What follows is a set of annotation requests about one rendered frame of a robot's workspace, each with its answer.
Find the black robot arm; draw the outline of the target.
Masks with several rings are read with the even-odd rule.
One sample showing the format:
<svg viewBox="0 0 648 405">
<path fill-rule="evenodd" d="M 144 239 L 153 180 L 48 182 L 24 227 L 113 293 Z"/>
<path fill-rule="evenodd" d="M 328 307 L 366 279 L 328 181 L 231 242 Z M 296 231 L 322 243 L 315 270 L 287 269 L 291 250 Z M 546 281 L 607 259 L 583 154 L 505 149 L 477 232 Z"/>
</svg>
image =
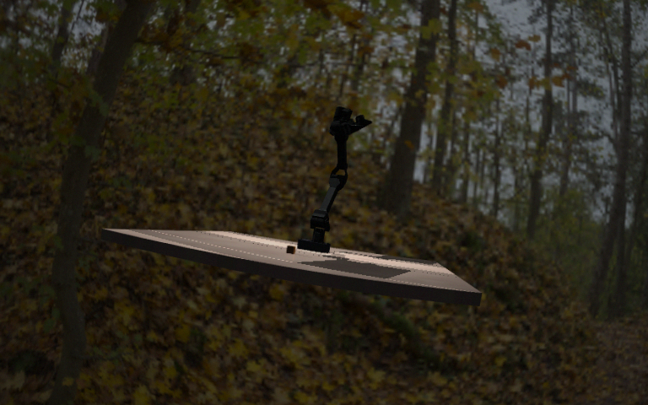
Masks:
<svg viewBox="0 0 648 405">
<path fill-rule="evenodd" d="M 328 130 L 329 133 L 331 133 L 334 136 L 337 142 L 337 166 L 330 175 L 330 179 L 329 179 L 330 187 L 327 191 L 327 194 L 322 202 L 320 209 L 316 209 L 312 214 L 312 217 L 310 218 L 310 228 L 314 229 L 311 241 L 314 242 L 318 242 L 322 244 L 324 243 L 323 241 L 324 241 L 325 231 L 329 232 L 330 230 L 328 213 L 331 209 L 331 206 L 334 202 L 334 199 L 338 191 L 343 189 L 348 179 L 347 141 L 349 135 L 346 137 L 342 135 L 341 131 L 338 129 L 338 123 L 347 122 L 347 120 L 351 119 L 350 117 L 352 115 L 352 112 L 353 111 L 351 109 L 338 106 L 335 115 L 333 117 L 334 118 L 333 122 L 331 123 L 330 129 Z M 344 170 L 345 175 L 335 175 L 339 170 Z M 318 229 L 316 227 L 323 228 L 323 229 Z"/>
</svg>

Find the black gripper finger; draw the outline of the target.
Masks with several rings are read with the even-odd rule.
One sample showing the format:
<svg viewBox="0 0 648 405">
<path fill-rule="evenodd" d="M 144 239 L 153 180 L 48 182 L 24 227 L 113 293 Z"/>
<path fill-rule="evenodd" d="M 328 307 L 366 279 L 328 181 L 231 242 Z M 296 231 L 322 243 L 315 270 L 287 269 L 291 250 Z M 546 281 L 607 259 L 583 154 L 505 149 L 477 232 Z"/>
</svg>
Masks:
<svg viewBox="0 0 648 405">
<path fill-rule="evenodd" d="M 360 125 L 353 125 L 350 122 L 346 123 L 346 128 L 348 129 L 348 135 L 350 135 L 353 132 L 357 132 L 358 130 L 362 129 L 363 126 Z"/>
<path fill-rule="evenodd" d="M 361 122 L 361 126 L 363 126 L 363 127 L 366 127 L 366 126 L 368 126 L 368 125 L 370 125 L 372 123 L 371 121 L 365 120 L 363 116 L 361 116 L 359 119 L 360 119 L 360 122 Z"/>
</svg>

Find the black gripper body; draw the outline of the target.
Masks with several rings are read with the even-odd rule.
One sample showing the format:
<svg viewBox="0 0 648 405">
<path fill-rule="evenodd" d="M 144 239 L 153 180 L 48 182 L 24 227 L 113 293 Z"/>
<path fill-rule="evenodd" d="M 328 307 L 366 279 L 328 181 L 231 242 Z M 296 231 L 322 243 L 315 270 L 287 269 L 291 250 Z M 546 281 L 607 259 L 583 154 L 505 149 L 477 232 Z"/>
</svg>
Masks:
<svg viewBox="0 0 648 405">
<path fill-rule="evenodd" d="M 350 122 L 350 123 L 353 124 L 353 125 L 360 125 L 360 126 L 361 126 L 361 122 L 360 122 L 360 119 L 359 119 L 361 116 L 363 116 L 363 117 L 365 118 L 364 115 L 360 115 L 360 116 L 357 116 L 357 117 L 355 118 L 356 122 L 353 121 L 353 118 L 347 120 L 347 122 Z M 342 122 L 342 121 L 340 121 L 340 122 L 338 123 L 338 129 L 341 131 L 341 133 L 342 133 L 342 135 L 343 135 L 344 137 L 348 136 L 348 129 L 346 128 L 346 123 L 347 123 L 347 122 Z"/>
</svg>

